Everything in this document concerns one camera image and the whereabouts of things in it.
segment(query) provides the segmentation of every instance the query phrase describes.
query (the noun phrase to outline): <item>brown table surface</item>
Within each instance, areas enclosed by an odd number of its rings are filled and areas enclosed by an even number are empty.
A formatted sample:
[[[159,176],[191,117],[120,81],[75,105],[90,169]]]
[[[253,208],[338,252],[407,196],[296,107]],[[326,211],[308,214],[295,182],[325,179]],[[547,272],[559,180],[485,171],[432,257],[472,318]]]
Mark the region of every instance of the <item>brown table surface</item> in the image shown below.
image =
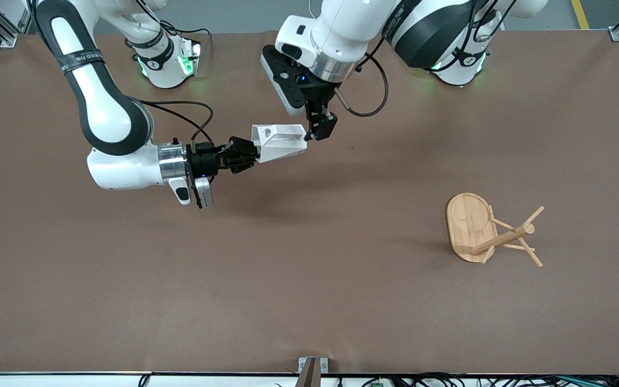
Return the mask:
[[[260,66],[275,35],[214,37],[207,79],[157,90],[123,37],[98,44],[119,87],[194,98],[217,143],[285,114]],[[0,54],[0,370],[619,374],[619,44],[604,31],[501,32],[470,85],[378,54],[373,118],[337,101],[331,139],[213,185],[215,209],[164,187],[104,191],[76,101],[37,37]],[[366,66],[344,84],[378,105]],[[206,112],[181,107],[198,121]],[[155,140],[192,128],[154,112]],[[449,247],[445,205],[486,198],[545,267]]]

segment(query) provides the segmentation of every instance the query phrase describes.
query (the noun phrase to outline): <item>gray floor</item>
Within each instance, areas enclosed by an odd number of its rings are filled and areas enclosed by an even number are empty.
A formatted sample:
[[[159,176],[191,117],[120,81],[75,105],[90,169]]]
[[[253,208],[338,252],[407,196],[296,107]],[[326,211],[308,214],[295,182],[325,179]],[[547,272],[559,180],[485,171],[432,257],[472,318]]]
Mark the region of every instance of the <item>gray floor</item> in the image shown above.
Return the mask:
[[[619,20],[619,0],[582,0],[590,27],[604,28]],[[181,29],[207,27],[214,34],[263,32],[277,30],[287,15],[309,16],[308,0],[170,0],[158,16]],[[318,15],[321,0],[312,0],[312,11]],[[570,0],[549,0],[546,7],[531,19],[508,17],[508,30],[569,30],[579,25]],[[118,33],[100,20],[98,34]]]

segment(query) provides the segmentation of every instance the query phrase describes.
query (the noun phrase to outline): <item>wooden dowel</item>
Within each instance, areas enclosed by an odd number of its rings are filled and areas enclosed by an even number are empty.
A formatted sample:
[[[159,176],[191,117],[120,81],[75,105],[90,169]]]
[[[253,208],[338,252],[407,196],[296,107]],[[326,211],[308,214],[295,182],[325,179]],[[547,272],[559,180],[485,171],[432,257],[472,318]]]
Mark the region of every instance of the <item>wooden dowel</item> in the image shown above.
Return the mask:
[[[545,206],[540,206],[540,207],[539,207],[536,211],[534,211],[534,213],[533,213],[533,214],[531,214],[531,215],[529,216],[529,218],[527,218],[527,219],[525,220],[525,223],[531,223],[531,221],[535,220],[535,219],[536,219],[536,217],[538,216],[538,214],[540,214],[540,213],[541,213],[541,211],[543,211],[543,210],[545,210],[545,209],[546,209],[546,208],[545,208]]]
[[[491,255],[493,254],[494,250],[496,250],[496,246],[491,246],[489,247],[488,250],[486,250],[486,254],[484,254],[484,259],[481,260],[481,264],[485,264],[486,261],[491,258]]]
[[[524,250],[524,247],[518,246],[518,245],[501,245],[501,247],[507,247],[507,248],[514,248],[515,250]],[[529,250],[534,251],[535,249],[533,247],[530,247]]]
[[[489,221],[491,221],[492,223],[496,223],[497,225],[506,228],[507,230],[511,230],[511,231],[515,231],[515,228],[513,226],[510,225],[506,225],[506,223],[501,222],[500,220],[496,219],[496,218],[491,218],[489,219]]]
[[[473,247],[472,255],[482,254],[486,252],[486,250],[488,250],[491,246],[506,245],[510,242],[513,242],[513,240],[522,238],[524,235],[534,233],[534,231],[535,228],[531,223],[525,223],[524,225],[519,226],[515,231],[508,231],[503,235],[496,236],[496,238],[492,238],[482,243],[481,245]]]
[[[529,256],[531,257],[531,259],[534,260],[534,263],[536,264],[536,266],[538,267],[542,267],[543,263],[541,263],[540,260],[538,260],[538,257],[536,256],[536,254],[534,252],[531,251],[529,245],[527,245],[527,243],[522,239],[522,238],[518,238],[517,239],[520,244],[522,245],[522,247],[525,248],[526,252],[529,254]]]

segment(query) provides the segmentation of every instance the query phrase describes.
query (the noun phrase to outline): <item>wooden base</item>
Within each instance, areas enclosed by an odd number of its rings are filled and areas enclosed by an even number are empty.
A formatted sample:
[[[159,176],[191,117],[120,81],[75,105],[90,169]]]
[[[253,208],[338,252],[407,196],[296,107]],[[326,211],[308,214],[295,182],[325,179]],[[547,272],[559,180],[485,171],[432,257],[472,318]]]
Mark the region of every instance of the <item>wooden base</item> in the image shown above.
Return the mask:
[[[472,255],[472,247],[498,236],[496,225],[489,221],[493,218],[491,206],[479,195],[460,193],[450,199],[445,217],[455,254],[467,262],[482,263],[485,254]]]

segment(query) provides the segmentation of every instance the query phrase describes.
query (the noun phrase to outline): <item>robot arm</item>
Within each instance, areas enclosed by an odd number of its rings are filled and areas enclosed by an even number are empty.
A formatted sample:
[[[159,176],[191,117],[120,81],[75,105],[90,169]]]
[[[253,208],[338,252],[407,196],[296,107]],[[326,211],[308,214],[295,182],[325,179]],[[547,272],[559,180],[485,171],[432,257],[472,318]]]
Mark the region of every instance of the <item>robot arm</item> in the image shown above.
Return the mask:
[[[167,185],[183,205],[190,203],[192,188],[197,205],[211,206],[208,177],[219,169],[243,171],[260,157],[253,142],[236,137],[218,147],[211,142],[184,145],[177,139],[153,144],[152,115],[118,90],[95,44],[92,32],[99,17],[95,3],[40,0],[36,14],[41,35],[78,101],[83,134],[93,146],[88,168],[98,186]]]
[[[158,88],[174,88],[195,75],[200,44],[167,34],[152,9],[161,10],[165,0],[96,0],[99,16],[126,37],[138,54],[142,72]]]
[[[463,85],[481,70],[501,15],[532,17],[547,0],[324,0],[317,20],[290,16],[261,63],[290,115],[304,109],[307,139],[326,139],[328,103],[379,31],[411,68]]]

